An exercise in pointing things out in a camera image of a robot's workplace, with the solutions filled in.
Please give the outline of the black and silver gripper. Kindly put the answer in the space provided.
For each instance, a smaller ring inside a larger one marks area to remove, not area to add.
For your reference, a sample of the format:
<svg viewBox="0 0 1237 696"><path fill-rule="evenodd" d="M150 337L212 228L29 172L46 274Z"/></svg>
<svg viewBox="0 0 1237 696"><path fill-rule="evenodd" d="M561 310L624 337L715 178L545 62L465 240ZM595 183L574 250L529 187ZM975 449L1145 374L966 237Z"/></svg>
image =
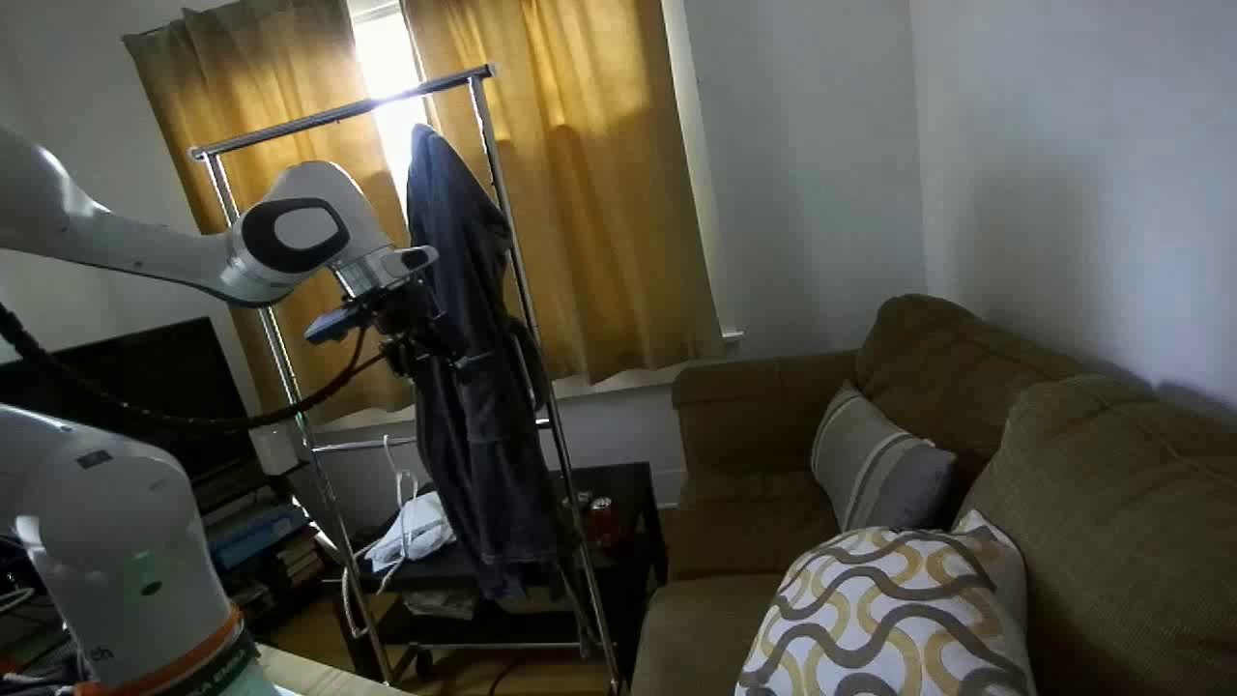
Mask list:
<svg viewBox="0 0 1237 696"><path fill-rule="evenodd" d="M438 250L430 243L394 246L382 255L391 284L342 298L336 310L319 313L307 329L307 344L342 341L350 329L382 334L382 360L408 374L417 360L456 356L453 321L439 310L430 272Z"/></svg>

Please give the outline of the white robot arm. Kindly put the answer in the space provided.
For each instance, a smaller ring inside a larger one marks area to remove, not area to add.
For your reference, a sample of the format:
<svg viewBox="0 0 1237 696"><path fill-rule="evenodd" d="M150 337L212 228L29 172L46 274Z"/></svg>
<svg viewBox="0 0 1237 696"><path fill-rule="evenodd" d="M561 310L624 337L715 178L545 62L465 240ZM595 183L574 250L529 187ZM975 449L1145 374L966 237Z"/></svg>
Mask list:
<svg viewBox="0 0 1237 696"><path fill-rule="evenodd" d="M332 161L286 172L238 223L168 231L94 203L39 145L0 136L0 243L275 306L314 272L350 303L417 279ZM181 464L141 440L23 406L0 414L0 526L34 566L83 678L72 696L280 696L208 556Z"/></svg>

